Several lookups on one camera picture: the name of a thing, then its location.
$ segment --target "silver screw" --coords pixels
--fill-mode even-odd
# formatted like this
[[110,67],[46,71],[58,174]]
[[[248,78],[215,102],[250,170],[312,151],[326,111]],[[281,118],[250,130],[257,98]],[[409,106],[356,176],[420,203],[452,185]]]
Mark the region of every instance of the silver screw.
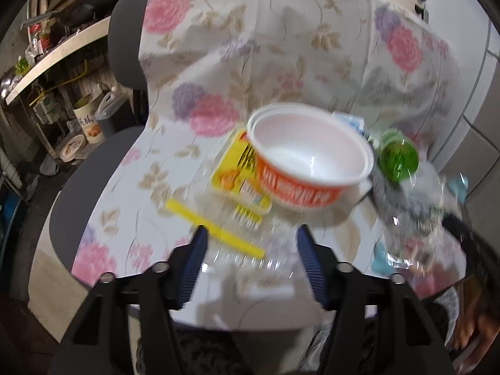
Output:
[[111,272],[105,272],[99,277],[99,280],[102,283],[110,283],[114,281],[114,274]]
[[156,272],[156,273],[165,272],[166,270],[168,270],[168,263],[157,262],[153,265],[152,269],[153,269],[153,272]]
[[391,276],[391,280],[396,284],[396,285],[401,285],[406,282],[406,278],[401,275],[400,273],[395,273],[394,275]]
[[349,273],[354,270],[353,266],[348,262],[340,262],[337,264],[337,269],[343,273]]

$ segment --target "yellow package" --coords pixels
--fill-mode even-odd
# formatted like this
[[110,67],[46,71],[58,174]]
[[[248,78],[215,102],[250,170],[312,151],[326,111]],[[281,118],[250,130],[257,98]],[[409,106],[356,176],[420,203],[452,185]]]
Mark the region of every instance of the yellow package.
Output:
[[231,145],[213,172],[212,187],[257,214],[267,214],[273,205],[257,181],[255,151],[244,129],[236,133]]

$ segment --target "orange bowl label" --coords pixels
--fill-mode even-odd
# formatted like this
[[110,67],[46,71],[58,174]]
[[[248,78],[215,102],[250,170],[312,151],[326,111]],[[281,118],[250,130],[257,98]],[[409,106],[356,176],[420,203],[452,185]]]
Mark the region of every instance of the orange bowl label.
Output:
[[305,207],[321,207],[333,203],[345,187],[312,186],[283,174],[257,155],[257,175],[260,185],[281,201]]

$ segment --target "bowl rim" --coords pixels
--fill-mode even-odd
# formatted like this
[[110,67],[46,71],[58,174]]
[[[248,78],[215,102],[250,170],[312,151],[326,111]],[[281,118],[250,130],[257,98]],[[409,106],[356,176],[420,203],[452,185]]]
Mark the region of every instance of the bowl rim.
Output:
[[[326,120],[330,125],[335,126],[342,133],[346,134],[357,147],[361,150],[364,155],[365,164],[361,173],[349,179],[321,179],[321,178],[311,178],[305,174],[296,173],[294,171],[286,170],[282,166],[273,162],[273,160],[267,155],[266,149],[262,144],[256,139],[254,131],[258,122],[270,115],[274,114],[285,114],[285,113],[295,113],[302,114],[304,116],[314,117],[322,120]],[[372,147],[368,142],[361,137],[352,127],[348,126],[344,122],[336,119],[333,113],[307,104],[301,103],[278,103],[278,104],[268,104],[254,111],[247,122],[247,134],[248,139],[254,147],[258,156],[261,156],[267,163],[269,163],[273,168],[283,173],[285,176],[289,176],[297,180],[299,183],[307,183],[311,186],[319,186],[322,188],[335,188],[339,186],[351,186],[360,183],[365,180],[372,171],[374,156]]]

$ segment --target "yellow strip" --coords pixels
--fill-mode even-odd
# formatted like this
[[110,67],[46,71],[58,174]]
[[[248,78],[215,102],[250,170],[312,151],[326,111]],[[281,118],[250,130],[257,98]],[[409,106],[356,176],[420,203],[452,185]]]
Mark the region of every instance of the yellow strip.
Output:
[[231,234],[219,225],[203,218],[188,207],[184,206],[180,201],[170,199],[165,204],[165,207],[195,225],[204,225],[210,234],[217,237],[221,243],[226,244],[231,248],[237,249],[246,255],[259,259],[263,259],[266,255],[266,251],[264,251],[264,249],[257,247],[256,245],[252,245],[248,241]]

